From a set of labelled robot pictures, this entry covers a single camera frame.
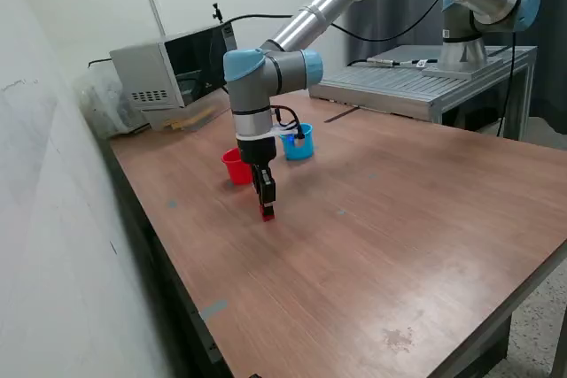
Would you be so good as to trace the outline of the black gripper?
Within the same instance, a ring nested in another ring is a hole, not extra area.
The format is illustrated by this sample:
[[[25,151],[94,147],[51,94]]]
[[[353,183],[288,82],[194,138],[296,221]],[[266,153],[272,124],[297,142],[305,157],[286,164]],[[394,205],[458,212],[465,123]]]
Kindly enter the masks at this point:
[[[273,136],[256,140],[237,140],[241,159],[251,165],[255,191],[260,195],[263,217],[274,217],[273,203],[276,201],[276,182],[267,166],[275,158],[275,138]]]

